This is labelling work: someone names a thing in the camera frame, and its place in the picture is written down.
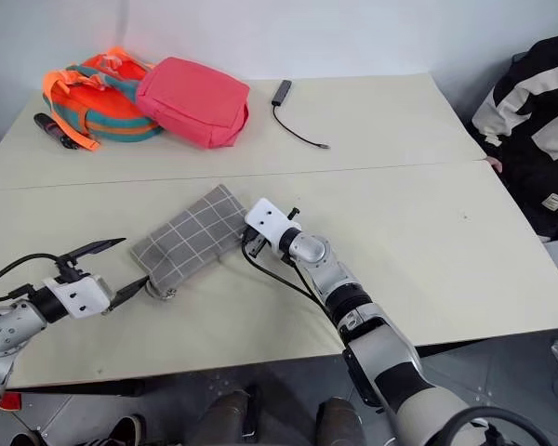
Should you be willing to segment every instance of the white wall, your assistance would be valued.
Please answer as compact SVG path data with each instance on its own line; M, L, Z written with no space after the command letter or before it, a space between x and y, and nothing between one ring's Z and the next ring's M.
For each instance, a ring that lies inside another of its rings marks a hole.
M244 78L431 72L462 118L558 0L0 0L0 138L45 71L123 43Z

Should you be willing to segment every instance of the pant leg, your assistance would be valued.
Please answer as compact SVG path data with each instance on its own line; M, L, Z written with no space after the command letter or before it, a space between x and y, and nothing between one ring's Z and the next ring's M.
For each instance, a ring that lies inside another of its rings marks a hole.
M365 446L362 422L347 400L331 398L321 405L316 419L316 446Z
M242 390L218 398L199 420L186 445L241 443L247 407L248 394Z

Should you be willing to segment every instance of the gray floor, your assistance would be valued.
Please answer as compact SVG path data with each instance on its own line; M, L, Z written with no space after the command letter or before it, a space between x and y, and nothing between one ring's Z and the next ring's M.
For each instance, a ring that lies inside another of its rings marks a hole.
M558 331L493 339L427 358L424 367L435 384L453 389L469 404L514 410L558 444L558 366L550 352L557 338ZM41 431L50 446L73 445L106 436L128 413L145 416L150 439L182 441L218 395L250 383L263 393L262 440L312 444L318 404L330 396L347 398L358 408L369 445L392 437L384 415L361 402L342 359L323 357L158 377L139 398L23 395L21 412L0 413L0 446L25 426ZM532 444L521 433L509 434Z

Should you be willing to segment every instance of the black marker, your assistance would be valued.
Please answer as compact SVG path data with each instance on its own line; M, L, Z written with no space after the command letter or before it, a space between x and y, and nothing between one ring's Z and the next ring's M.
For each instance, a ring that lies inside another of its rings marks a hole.
M77 150L79 147L81 147L76 142L74 142L71 137L69 137L62 131L56 121L47 116L45 113L37 113L33 117L33 120L44 130L44 132L59 141L60 144L66 149Z

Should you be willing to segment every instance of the orange strap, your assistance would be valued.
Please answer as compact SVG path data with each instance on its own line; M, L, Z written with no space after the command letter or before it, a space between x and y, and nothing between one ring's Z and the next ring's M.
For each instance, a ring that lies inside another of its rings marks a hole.
M44 94L46 95L46 98L49 101L49 105L52 109L52 118L60 126L62 131L81 147L84 147L85 149L88 149L90 151L96 151L100 147L100 144L96 140L88 138L85 135L77 132L74 127L72 127L70 124L64 121L64 119L62 119L62 117L56 112L56 109L54 108L54 101L52 100L52 89L54 88L54 85L58 84L58 86L66 94L68 94L70 92L70 88L67 84L75 84L78 81L81 81L79 76L84 77L79 72L76 72L78 76L75 76L72 73L74 72L49 72L48 74L46 74L43 82Z

